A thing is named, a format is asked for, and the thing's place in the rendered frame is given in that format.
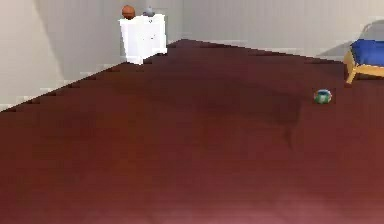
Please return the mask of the green and white round vase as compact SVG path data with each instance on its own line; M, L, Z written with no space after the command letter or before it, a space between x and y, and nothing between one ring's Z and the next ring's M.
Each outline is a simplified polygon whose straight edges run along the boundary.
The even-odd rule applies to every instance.
M317 104L328 104L332 99L332 93L327 89L320 89L314 94L314 101Z

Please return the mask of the white chest of drawers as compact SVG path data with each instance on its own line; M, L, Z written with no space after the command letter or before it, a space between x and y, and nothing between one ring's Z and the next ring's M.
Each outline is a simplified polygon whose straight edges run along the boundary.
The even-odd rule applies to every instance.
M141 65L145 59L167 53L166 23L163 14L119 20L126 61Z

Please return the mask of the orange basketball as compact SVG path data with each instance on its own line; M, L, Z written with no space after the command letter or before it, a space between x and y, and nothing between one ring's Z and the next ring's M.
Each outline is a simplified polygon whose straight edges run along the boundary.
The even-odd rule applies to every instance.
M130 5L125 5L121 10L122 16L125 19L133 19L136 16L135 8Z

